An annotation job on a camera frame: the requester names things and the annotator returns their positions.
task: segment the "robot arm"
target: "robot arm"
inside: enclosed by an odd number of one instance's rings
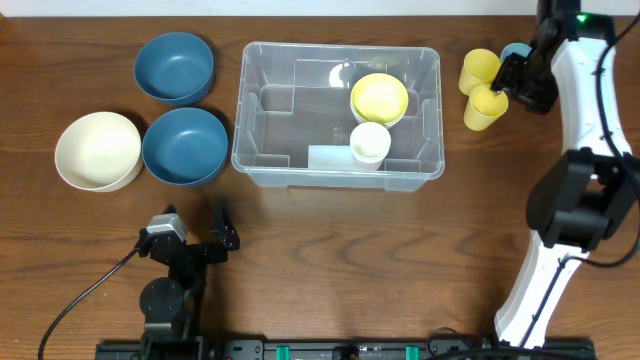
[[[529,249],[514,288],[494,319],[502,343],[529,349],[544,345],[551,315],[581,264],[570,261],[558,269],[561,260],[586,259],[600,239],[615,232],[633,204],[628,182],[614,175],[615,162],[596,102],[596,67],[613,39],[612,20],[581,13],[579,1],[540,1],[538,12],[531,53],[526,58],[509,56],[492,84],[493,90],[511,92],[529,111],[547,113],[558,95],[561,103],[563,156],[530,194]],[[630,157],[616,104],[614,55],[612,49],[603,64],[604,107],[613,142]],[[605,188],[588,191],[591,179]],[[554,277],[555,285],[547,291]]]

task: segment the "brown wooden tabletop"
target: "brown wooden tabletop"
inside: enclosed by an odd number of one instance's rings
[[[618,20],[618,30],[628,19]],[[529,190],[557,160],[559,104],[547,116],[509,112],[483,132],[462,122],[457,88],[471,49],[527,42],[533,17],[59,18],[0,25],[0,358],[34,359],[43,333],[80,292],[124,257],[167,203],[197,241],[220,197],[242,239],[210,270],[203,311],[210,334],[270,339],[425,338],[435,328],[487,333],[529,243]],[[215,44],[216,75],[199,106],[235,121],[243,48],[252,41],[427,46],[441,57],[446,170],[415,193],[262,189],[229,164],[210,185],[163,184],[143,170],[129,186],[91,193],[67,185],[53,155],[62,131],[95,111],[142,130],[171,108],[133,79],[138,50],[170,31]],[[640,151],[640,30],[618,46],[615,79],[628,141]],[[592,258],[630,246],[633,210]],[[103,339],[138,339],[138,299],[166,267],[134,258],[76,307],[46,359],[91,359]],[[583,266],[548,335],[590,336],[602,359],[637,357],[640,259]]]

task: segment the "white backdrop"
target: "white backdrop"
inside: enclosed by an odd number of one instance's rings
[[[0,0],[5,16],[533,15],[537,0]],[[582,0],[584,11],[638,12],[640,0]]]

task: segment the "gray storage box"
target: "gray storage box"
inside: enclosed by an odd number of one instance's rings
[[[409,92],[378,171],[309,169],[310,145],[349,145],[349,97],[383,72]],[[251,43],[242,57],[233,166],[269,187],[415,191],[444,171],[440,57],[430,48]]]

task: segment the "blue cup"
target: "blue cup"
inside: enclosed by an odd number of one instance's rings
[[[193,34],[163,34],[140,50],[134,75],[142,91],[167,105],[195,104],[211,90],[213,53]]]
[[[149,172],[171,185],[202,186],[225,165],[229,140],[211,113],[181,108],[162,115],[147,130],[142,158]]]
[[[531,52],[531,47],[527,44],[523,44],[523,43],[509,44],[505,46],[505,48],[502,50],[502,54],[500,54],[500,62],[504,62],[504,59],[506,59],[507,56],[513,53],[527,57],[529,55],[529,52]]]

